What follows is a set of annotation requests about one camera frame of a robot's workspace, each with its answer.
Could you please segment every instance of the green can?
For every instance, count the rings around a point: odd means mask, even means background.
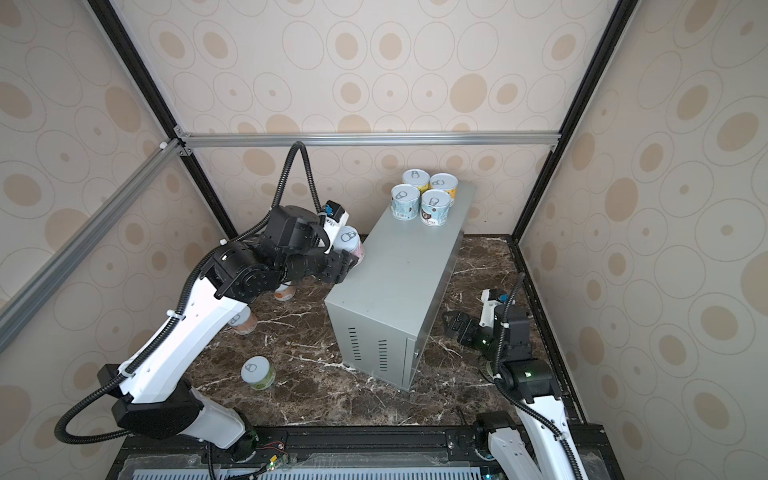
[[[240,370],[243,381],[254,390],[265,390],[275,381],[275,368],[263,356],[254,356],[243,364]]]

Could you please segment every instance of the gray metal box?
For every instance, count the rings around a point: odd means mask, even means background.
[[[461,182],[448,220],[429,227],[385,210],[366,257],[326,297],[345,364],[410,389],[464,233],[475,187]]]

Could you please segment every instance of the black frame rail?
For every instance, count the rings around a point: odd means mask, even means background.
[[[117,51],[118,55],[120,55],[128,73],[133,77],[134,82],[146,99],[155,117],[160,122],[163,131],[169,138],[177,138],[183,147],[184,139],[180,137],[175,129],[178,123],[170,112],[168,105],[165,103],[160,90],[157,89],[157,85],[154,83],[154,80],[147,70],[147,66],[141,59],[138,50],[131,41],[131,37],[125,30],[125,27],[120,22],[120,18],[112,7],[112,4],[109,0],[88,0],[88,4],[90,4],[93,9],[104,32],[112,41],[112,45],[114,45],[114,49]],[[224,234],[226,234],[228,238],[236,237],[237,230],[232,224],[229,214],[227,214],[227,211],[224,209],[224,205],[216,195],[213,186],[210,184],[202,167],[200,167],[200,163],[195,158],[192,150],[184,148],[181,160],[184,162],[184,166],[187,168],[187,171],[197,185],[197,188],[200,189],[200,193],[203,194],[203,198],[208,203],[208,207],[218,220],[219,225],[221,225]]]
[[[530,439],[521,425],[517,427],[529,453],[533,453]],[[277,426],[258,427],[258,445],[282,442],[287,453],[295,455],[297,462],[324,454],[381,455],[397,459],[411,455],[415,460],[420,455],[439,461],[442,466],[480,467],[482,474],[497,474],[501,471],[496,461],[485,461],[475,452],[475,430],[470,426],[404,425],[404,426]],[[624,480],[616,455],[599,425],[573,425],[571,427],[576,448],[582,454],[591,452],[603,459],[611,480]],[[141,436],[129,436],[120,449],[107,480],[117,480],[126,460],[137,456],[199,455],[207,464],[206,444],[195,439],[175,436],[168,440],[153,440]],[[213,462],[216,468],[259,468],[275,453],[272,449],[257,450],[257,454],[244,463],[232,463],[226,452],[214,448]],[[317,462],[328,466],[327,462]]]
[[[555,341],[551,324],[544,311],[544,307],[541,305],[541,299],[536,291],[536,287],[531,281],[531,274],[528,272],[528,267],[525,264],[525,259],[520,251],[519,244],[525,233],[525,229],[528,228],[528,225],[547,190],[547,186],[549,185],[555,170],[558,168],[560,160],[562,159],[571,138],[576,132],[579,121],[584,115],[584,111],[599,85],[605,69],[611,61],[611,56],[621,40],[621,35],[624,33],[624,29],[632,17],[632,14],[637,7],[637,3],[638,0],[619,0],[616,4],[611,19],[608,21],[608,25],[600,39],[598,48],[587,67],[587,73],[582,79],[581,84],[576,91],[574,100],[565,115],[563,125],[560,129],[560,141],[558,142],[558,146],[547,156],[547,160],[544,162],[544,166],[536,179],[531,194],[525,202],[525,206],[515,225],[515,229],[512,231],[512,235],[508,238],[509,250],[515,261],[515,266],[518,272],[525,273],[525,293],[531,304],[531,312],[533,313],[539,333],[541,334],[541,340],[544,343],[547,354],[551,360],[552,369],[554,370],[563,391],[566,413],[569,418],[573,418],[573,414],[577,415],[581,422],[586,421],[584,409],[576,396],[571,376],[568,375],[568,369],[560,349],[558,348],[558,344]]]

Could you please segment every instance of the pink can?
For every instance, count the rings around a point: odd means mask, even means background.
[[[333,249],[350,252],[358,258],[358,264],[362,262],[362,258],[366,255],[366,251],[362,248],[360,235],[358,235],[357,230],[355,230],[354,227],[348,225],[339,229],[339,234],[336,235],[336,239],[333,241]]]

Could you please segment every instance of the blue and white can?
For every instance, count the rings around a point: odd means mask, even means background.
[[[421,192],[413,185],[400,184],[392,188],[390,209],[397,220],[411,220],[419,214]]]
[[[448,219],[451,194],[443,190],[427,190],[422,195],[422,222],[439,227]]]

